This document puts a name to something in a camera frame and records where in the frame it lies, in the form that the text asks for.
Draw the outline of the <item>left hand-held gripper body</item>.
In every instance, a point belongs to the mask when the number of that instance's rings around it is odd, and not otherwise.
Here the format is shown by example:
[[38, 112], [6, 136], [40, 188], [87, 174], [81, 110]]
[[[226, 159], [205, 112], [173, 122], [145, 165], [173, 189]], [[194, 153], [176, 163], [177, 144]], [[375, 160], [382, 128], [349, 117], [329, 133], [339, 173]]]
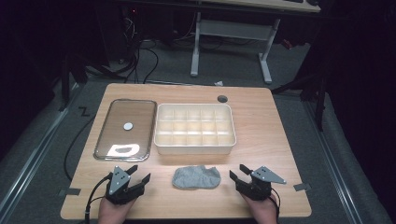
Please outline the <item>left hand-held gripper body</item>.
[[110, 182], [106, 185], [106, 199], [114, 204], [126, 204], [145, 192], [145, 187], [139, 188], [137, 184], [129, 186], [132, 175], [128, 175], [126, 171], [116, 166], [110, 177]]

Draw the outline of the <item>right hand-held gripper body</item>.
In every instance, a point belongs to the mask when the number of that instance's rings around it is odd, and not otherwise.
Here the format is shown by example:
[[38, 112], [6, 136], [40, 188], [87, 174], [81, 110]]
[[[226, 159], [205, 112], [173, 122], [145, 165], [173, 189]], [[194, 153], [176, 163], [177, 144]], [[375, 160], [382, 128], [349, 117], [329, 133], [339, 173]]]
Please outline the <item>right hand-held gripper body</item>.
[[252, 170], [249, 175], [251, 181], [249, 183], [241, 180], [239, 184], [235, 184], [235, 189], [249, 197], [253, 201], [264, 201], [272, 194], [272, 183], [286, 184], [287, 181], [274, 173], [266, 166], [261, 166], [256, 170]]

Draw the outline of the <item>grey sock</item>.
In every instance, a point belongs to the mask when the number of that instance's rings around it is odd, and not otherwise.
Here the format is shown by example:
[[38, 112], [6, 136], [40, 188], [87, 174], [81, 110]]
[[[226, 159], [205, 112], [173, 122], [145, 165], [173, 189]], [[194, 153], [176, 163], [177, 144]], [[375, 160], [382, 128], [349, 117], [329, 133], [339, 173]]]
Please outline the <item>grey sock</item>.
[[173, 186], [178, 189], [214, 189], [220, 181], [218, 169], [204, 165], [177, 168], [172, 178]]

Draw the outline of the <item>white divided storage box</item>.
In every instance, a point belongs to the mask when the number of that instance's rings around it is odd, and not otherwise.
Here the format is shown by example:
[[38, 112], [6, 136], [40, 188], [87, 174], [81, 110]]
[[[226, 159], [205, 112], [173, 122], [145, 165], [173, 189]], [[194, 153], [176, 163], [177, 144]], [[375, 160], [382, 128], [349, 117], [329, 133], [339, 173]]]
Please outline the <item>white divided storage box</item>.
[[223, 104], [161, 104], [154, 144], [161, 155], [230, 154], [236, 144], [232, 110]]

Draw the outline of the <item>person's right hand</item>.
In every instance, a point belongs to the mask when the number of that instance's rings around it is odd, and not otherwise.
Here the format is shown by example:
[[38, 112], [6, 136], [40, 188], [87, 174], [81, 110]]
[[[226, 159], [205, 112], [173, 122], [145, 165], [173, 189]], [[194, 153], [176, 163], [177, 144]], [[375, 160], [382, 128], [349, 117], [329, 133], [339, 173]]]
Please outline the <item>person's right hand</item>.
[[258, 224], [277, 224], [276, 198], [274, 195], [264, 201], [253, 201], [244, 194], [242, 194], [242, 198]]

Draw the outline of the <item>person's left hand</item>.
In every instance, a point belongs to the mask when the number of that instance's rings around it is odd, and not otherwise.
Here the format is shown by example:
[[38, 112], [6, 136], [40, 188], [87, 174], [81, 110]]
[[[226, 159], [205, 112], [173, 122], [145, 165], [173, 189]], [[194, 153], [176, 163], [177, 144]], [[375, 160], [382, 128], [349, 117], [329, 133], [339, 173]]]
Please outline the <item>person's left hand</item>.
[[99, 206], [98, 224], [122, 224], [126, 220], [134, 203], [135, 200], [126, 204], [114, 204], [108, 199], [103, 198]]

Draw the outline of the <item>clear plastic lid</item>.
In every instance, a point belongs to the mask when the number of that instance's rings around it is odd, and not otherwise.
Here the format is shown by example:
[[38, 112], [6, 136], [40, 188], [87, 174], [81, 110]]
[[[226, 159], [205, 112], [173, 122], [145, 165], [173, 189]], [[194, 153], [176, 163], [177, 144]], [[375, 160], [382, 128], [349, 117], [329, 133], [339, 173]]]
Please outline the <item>clear plastic lid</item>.
[[103, 161], [144, 161], [149, 157], [157, 104], [117, 99], [107, 110], [93, 156]]

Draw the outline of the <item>black stand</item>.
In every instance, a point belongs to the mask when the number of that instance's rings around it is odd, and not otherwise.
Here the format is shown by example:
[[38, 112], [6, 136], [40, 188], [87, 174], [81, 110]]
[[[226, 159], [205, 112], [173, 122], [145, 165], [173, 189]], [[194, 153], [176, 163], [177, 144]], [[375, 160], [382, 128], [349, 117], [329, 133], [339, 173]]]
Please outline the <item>black stand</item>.
[[325, 110], [325, 94], [326, 94], [327, 75], [325, 73], [316, 73], [304, 77], [297, 78], [283, 86], [271, 90], [272, 94], [280, 94], [287, 90], [300, 89], [300, 99], [303, 102], [316, 102], [314, 110], [314, 121], [317, 128], [322, 132], [322, 120]]
[[60, 110], [64, 111], [70, 100], [70, 77], [72, 77], [77, 84], [86, 84], [88, 76], [85, 72], [85, 63], [83, 58], [77, 54], [67, 54], [62, 61], [61, 73], [61, 93], [62, 105]]

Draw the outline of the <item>desk with white legs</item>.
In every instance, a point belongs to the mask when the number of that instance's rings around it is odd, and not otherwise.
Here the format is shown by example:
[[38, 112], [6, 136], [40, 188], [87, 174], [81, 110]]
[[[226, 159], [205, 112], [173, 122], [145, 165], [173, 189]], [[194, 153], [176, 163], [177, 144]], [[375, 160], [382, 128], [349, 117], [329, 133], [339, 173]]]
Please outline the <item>desk with white legs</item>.
[[[270, 12], [291, 12], [291, 13], [319, 13], [321, 8], [311, 0], [197, 0], [198, 6], [203, 7], [208, 4], [219, 4], [229, 7], [251, 7], [252, 9], [266, 9]], [[264, 41], [266, 46], [263, 52], [258, 54], [262, 69], [262, 76], [266, 84], [272, 83], [267, 57], [273, 45], [280, 17], [276, 16], [270, 20], [269, 24], [253, 24], [241, 21], [226, 21], [221, 19], [203, 19], [201, 13], [195, 14], [195, 36], [194, 49], [191, 58], [191, 76], [197, 77], [199, 74], [200, 61], [200, 39], [202, 35], [231, 37], [248, 40]]]

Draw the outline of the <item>metal floor rail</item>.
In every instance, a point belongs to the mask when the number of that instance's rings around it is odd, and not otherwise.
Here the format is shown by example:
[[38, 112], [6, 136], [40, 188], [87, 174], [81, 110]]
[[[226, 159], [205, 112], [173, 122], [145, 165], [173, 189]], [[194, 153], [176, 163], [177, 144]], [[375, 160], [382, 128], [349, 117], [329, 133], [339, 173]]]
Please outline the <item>metal floor rail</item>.
[[0, 224], [5, 224], [9, 220], [9, 217], [12, 215], [16, 205], [21, 199], [21, 196], [29, 186], [38, 167], [48, 153], [50, 142], [68, 112], [69, 109], [67, 107], [57, 112], [54, 121], [45, 131], [38, 145], [33, 149], [27, 162], [23, 165], [21, 171], [16, 177], [16, 180], [7, 192], [4, 200], [0, 202]]
[[303, 107], [309, 117], [310, 123], [312, 124], [316, 136], [320, 142], [325, 164], [331, 176], [338, 198], [346, 212], [346, 216], [349, 223], [363, 224], [361, 215], [356, 207], [354, 200], [352, 199], [349, 187], [347, 186], [347, 183], [344, 177], [342, 176], [339, 166], [337, 165], [337, 162], [332, 154], [331, 147], [326, 139], [326, 136], [324, 132], [321, 131], [317, 125], [315, 119], [315, 107], [309, 102], [303, 102]]

